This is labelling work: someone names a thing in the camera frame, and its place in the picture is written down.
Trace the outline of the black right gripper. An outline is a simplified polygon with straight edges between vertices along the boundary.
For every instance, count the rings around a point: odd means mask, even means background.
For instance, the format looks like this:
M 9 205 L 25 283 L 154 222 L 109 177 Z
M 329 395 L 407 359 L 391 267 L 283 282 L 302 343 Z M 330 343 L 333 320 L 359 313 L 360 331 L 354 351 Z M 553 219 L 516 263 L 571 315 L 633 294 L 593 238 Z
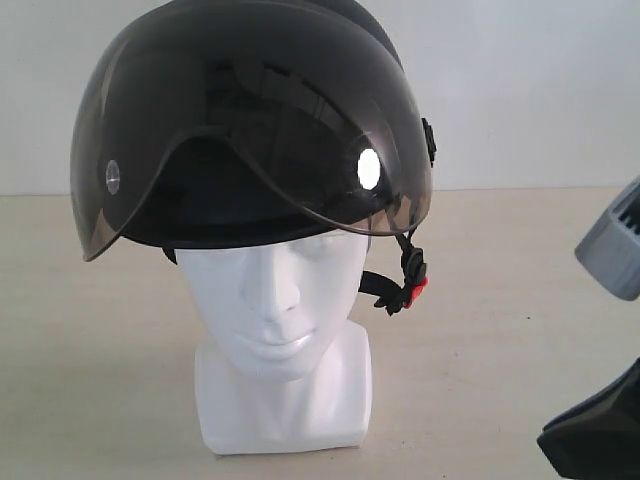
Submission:
M 566 479 L 639 477 L 639 362 L 549 421 L 536 439 Z

